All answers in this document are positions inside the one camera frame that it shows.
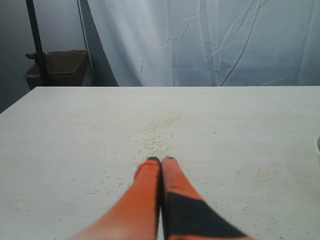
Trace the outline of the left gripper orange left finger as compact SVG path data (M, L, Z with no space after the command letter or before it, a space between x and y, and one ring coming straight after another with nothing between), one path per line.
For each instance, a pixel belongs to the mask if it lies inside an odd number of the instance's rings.
M155 240L160 213L161 163L149 157L137 168L132 185L97 221L73 240Z

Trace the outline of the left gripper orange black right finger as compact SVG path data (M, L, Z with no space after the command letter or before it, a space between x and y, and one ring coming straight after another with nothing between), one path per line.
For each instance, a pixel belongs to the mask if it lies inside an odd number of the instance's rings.
M249 240L250 236L217 214L191 185L178 161L165 157L162 221L166 240Z

